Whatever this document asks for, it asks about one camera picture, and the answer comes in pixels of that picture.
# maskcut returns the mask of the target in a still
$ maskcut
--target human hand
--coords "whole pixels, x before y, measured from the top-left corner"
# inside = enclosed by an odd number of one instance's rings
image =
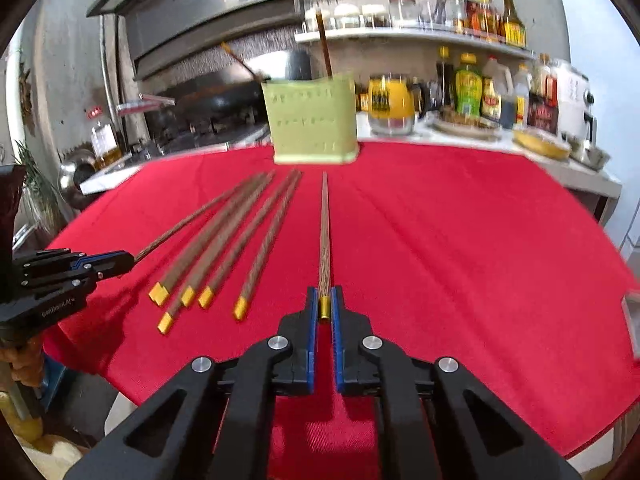
[[[25,386],[37,388],[44,378],[44,354],[42,338],[36,336],[20,348],[0,349],[0,361],[11,364],[11,375],[14,381]]]

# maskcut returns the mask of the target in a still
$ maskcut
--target green basket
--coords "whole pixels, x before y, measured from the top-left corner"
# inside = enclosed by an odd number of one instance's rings
[[[276,164],[345,164],[358,156],[353,80],[262,84]]]

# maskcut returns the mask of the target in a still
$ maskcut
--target silver screw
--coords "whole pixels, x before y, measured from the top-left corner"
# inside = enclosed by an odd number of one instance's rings
[[[275,335],[269,339],[269,348],[272,350],[282,350],[283,348],[286,348],[288,344],[289,341],[282,335]]]
[[[191,362],[191,369],[194,372],[201,374],[209,370],[212,364],[213,363],[211,362],[211,359],[209,359],[208,357],[196,357]]]
[[[362,345],[367,350],[377,350],[382,346],[382,339],[374,335],[368,335],[362,340]]]
[[[450,374],[458,369],[458,361],[453,357],[443,357],[438,361],[438,366],[440,367],[440,370]]]

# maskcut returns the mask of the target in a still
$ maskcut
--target green bottle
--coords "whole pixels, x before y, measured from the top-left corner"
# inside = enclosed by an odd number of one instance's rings
[[[460,66],[456,70],[456,111],[459,114],[480,116],[482,101],[482,73],[476,65],[474,54],[460,56]]]

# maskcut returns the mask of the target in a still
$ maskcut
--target red bottle cap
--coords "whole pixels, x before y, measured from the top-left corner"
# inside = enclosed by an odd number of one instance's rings
[[[91,108],[91,110],[88,111],[87,113],[87,117],[89,117],[90,119],[95,119],[96,117],[100,117],[102,115],[102,108],[99,106],[96,106],[94,108]]]

